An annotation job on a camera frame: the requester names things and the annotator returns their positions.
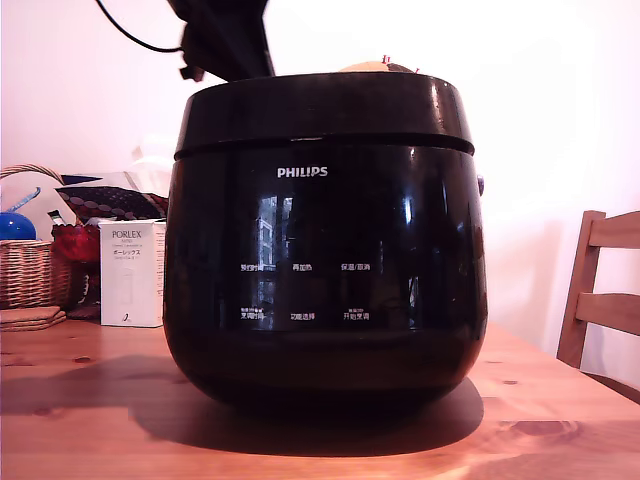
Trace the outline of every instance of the wood grain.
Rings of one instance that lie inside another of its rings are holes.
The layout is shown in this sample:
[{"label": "wood grain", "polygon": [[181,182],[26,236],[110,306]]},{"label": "wood grain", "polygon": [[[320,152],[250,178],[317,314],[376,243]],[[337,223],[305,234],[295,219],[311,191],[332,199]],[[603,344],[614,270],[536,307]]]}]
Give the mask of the wood grain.
[{"label": "wood grain", "polygon": [[578,298],[581,293],[592,293],[596,282],[596,269],[600,248],[589,245],[592,224],[605,217],[604,212],[586,211],[582,215],[580,236],[576,258],[571,273],[567,306],[562,321],[560,343],[558,344],[558,359],[574,368],[580,368],[582,350],[587,336],[587,323],[576,318]]},{"label": "wood grain", "polygon": [[589,245],[640,248],[640,211],[595,220],[591,229]]},{"label": "wood grain", "polygon": [[576,318],[640,335],[640,295],[581,293]]},{"label": "wood grain", "polygon": [[495,325],[447,397],[359,426],[237,414],[162,329],[67,320],[1,342],[3,480],[640,478],[640,406]]}]

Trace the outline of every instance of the chair backrest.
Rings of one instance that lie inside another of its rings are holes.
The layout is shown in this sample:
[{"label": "chair backrest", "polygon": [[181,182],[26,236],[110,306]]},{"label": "chair backrest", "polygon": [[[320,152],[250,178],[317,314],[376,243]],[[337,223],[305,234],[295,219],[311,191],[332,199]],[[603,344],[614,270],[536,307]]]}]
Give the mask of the chair backrest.
[{"label": "chair backrest", "polygon": [[605,217],[595,211],[582,216],[557,355],[575,368],[580,368],[588,323],[640,335],[640,295],[593,293],[601,247],[640,249],[640,211]]}]

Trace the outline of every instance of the wicker basket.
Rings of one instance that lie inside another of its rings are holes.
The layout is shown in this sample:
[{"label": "wicker basket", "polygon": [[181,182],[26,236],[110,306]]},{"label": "wicker basket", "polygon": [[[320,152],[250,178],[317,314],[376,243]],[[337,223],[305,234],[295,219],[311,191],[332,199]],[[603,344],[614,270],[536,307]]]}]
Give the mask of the wicker basket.
[{"label": "wicker basket", "polygon": [[[3,169],[0,179],[20,172],[39,172],[62,178],[36,165],[16,165]],[[52,242],[38,240],[0,241],[0,310],[8,308],[64,307],[77,296],[71,266],[54,256]]]}]

